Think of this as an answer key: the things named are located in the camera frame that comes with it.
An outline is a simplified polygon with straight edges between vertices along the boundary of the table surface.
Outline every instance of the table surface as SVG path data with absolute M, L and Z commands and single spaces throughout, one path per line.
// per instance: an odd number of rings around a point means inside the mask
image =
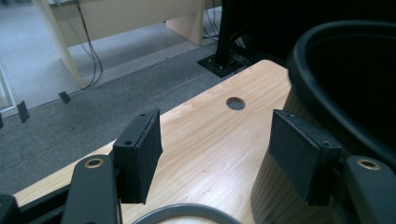
M 287 70 L 261 61 L 161 115 L 163 154 L 147 203 L 123 204 L 123 223 L 174 203 L 206 204 L 241 223 L 254 223 L 252 186 L 268 146 L 273 110 L 283 107 L 289 90 Z M 229 108 L 226 101 L 232 97 L 242 99 L 245 108 Z M 112 144 L 92 154 L 107 154 Z M 75 164 L 15 194 L 19 205 L 70 183 Z

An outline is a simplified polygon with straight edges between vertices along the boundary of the gray carpet floor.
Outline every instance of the gray carpet floor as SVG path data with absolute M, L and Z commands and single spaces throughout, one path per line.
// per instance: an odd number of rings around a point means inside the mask
M 68 104 L 58 100 L 30 109 L 24 123 L 19 116 L 4 119 L 0 192 L 16 193 L 115 140 L 134 115 L 151 108 L 164 113 L 232 76 L 216 77 L 197 63 L 216 47 L 206 45 L 76 92 Z

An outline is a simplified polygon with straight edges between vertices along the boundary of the wooden desk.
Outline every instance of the wooden desk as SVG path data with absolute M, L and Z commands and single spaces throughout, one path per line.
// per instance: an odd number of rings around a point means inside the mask
M 261 61 L 161 115 L 163 154 L 147 204 L 123 204 L 124 223 L 174 203 L 207 204 L 253 223 L 250 193 L 268 146 L 272 112 L 283 107 L 289 90 L 287 70 Z M 246 107 L 231 110 L 231 97 Z M 19 205 L 68 184 L 74 165 L 18 192 Z
M 143 26 L 166 21 L 166 26 L 176 33 L 201 45 L 204 26 L 204 10 L 220 6 L 221 1 L 211 0 L 81 0 L 81 11 L 90 39 L 119 34 Z M 64 65 L 81 88 L 86 86 L 70 54 L 69 47 L 79 44 L 73 29 L 57 5 L 48 0 L 33 0 L 35 7 L 49 30 Z M 69 21 L 88 41 L 78 10 L 73 2 L 62 4 Z

